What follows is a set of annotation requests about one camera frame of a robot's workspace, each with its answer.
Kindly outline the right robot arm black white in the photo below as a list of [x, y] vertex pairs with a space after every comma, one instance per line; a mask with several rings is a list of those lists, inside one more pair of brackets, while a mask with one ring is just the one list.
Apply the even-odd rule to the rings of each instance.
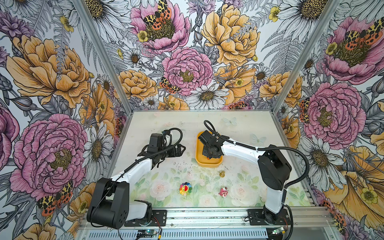
[[258, 218], [270, 225], [276, 224], [285, 206], [285, 183], [292, 171], [282, 152], [273, 145], [266, 149], [249, 146], [226, 136], [217, 137], [209, 131], [198, 135], [198, 143], [203, 145], [203, 149], [198, 150], [198, 153], [208, 159], [230, 156], [259, 166], [262, 180], [267, 186], [267, 198]]

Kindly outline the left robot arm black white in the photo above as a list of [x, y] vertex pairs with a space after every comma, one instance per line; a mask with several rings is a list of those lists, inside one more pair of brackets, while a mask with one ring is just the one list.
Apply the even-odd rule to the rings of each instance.
[[142, 148], [133, 163], [111, 178], [101, 178], [96, 182], [87, 221], [93, 227], [120, 229], [126, 222], [153, 220], [153, 207], [147, 201], [131, 201], [131, 187], [167, 158], [183, 155], [185, 146], [181, 144], [183, 132], [179, 128], [151, 134], [149, 144]]

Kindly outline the yellow plastic bin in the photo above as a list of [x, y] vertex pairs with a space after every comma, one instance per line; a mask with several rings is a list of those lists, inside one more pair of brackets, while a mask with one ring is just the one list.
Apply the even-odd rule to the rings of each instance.
[[220, 157], [219, 159], [215, 159], [215, 158], [211, 158], [209, 160], [206, 159], [206, 156], [203, 155], [204, 145], [199, 140], [199, 136], [202, 133], [203, 132], [200, 132], [197, 135], [197, 146], [196, 146], [196, 161], [197, 161], [197, 164], [200, 167], [204, 167], [204, 168], [217, 168], [217, 167], [219, 167], [222, 164], [223, 157]]

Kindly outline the rainbow flower toy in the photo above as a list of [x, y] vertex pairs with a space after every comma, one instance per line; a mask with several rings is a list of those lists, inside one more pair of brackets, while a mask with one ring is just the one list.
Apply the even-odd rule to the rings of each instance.
[[188, 182], [182, 183], [180, 185], [179, 192], [182, 196], [187, 196], [192, 192], [192, 185]]

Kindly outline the pink strawberry bear toy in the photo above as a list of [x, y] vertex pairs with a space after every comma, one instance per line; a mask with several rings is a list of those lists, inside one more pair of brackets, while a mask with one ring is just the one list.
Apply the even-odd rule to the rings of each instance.
[[228, 188], [227, 187], [223, 187], [221, 188], [220, 192], [219, 192], [219, 195], [223, 198], [226, 198], [228, 196]]

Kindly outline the left green circuit board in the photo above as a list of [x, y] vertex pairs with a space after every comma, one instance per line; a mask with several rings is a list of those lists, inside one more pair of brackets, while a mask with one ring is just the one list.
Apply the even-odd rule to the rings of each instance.
[[140, 238], [154, 238], [158, 237], [159, 234], [160, 232], [156, 230], [138, 230], [136, 239], [138, 240]]

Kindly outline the green circuit board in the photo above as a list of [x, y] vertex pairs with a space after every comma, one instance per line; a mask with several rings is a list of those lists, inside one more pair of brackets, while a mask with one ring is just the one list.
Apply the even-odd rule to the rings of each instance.
[[279, 227], [279, 228], [277, 228], [277, 229], [274, 229], [273, 231], [272, 231], [272, 234], [273, 235], [279, 235], [279, 234], [284, 234], [286, 231], [285, 231], [285, 229], [284, 229], [284, 227]]
[[158, 237], [159, 234], [160, 232], [156, 230], [138, 230], [136, 239], [138, 240], [140, 238], [154, 238]]

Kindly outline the right green circuit board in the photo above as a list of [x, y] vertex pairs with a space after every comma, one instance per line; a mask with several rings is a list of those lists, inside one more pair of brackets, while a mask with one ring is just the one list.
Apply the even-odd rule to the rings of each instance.
[[285, 231], [285, 229], [284, 229], [284, 227], [279, 227], [279, 228], [277, 228], [277, 229], [274, 229], [273, 231], [272, 231], [272, 234], [273, 235], [279, 235], [279, 234], [284, 234], [286, 231]]

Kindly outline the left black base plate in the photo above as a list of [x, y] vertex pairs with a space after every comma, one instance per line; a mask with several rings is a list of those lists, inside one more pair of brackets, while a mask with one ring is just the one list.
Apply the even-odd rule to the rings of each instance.
[[151, 217], [126, 221], [124, 227], [165, 227], [167, 223], [167, 210], [152, 210]]

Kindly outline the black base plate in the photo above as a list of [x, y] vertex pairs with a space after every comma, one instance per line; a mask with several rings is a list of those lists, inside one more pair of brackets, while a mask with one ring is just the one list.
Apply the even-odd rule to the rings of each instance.
[[287, 226], [291, 224], [287, 209], [281, 209], [278, 214], [267, 209], [248, 209], [244, 221], [249, 222], [251, 226]]
[[151, 217], [126, 221], [124, 227], [165, 227], [167, 223], [167, 210], [152, 210]]

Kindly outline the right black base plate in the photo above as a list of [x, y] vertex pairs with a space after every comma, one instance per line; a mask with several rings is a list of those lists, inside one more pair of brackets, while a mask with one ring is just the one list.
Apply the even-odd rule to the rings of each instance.
[[248, 209], [244, 221], [249, 222], [251, 226], [287, 226], [291, 224], [287, 209], [281, 209], [278, 214], [267, 209]]

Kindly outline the aluminium front rail frame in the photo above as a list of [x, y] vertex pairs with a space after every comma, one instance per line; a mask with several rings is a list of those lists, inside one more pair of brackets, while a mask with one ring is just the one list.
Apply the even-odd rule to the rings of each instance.
[[[213, 228], [277, 228], [277, 226], [251, 226], [245, 222], [248, 209], [262, 208], [158, 208], [167, 210], [164, 229], [213, 229]], [[291, 224], [298, 228], [334, 227], [331, 214], [325, 207], [291, 207]]]

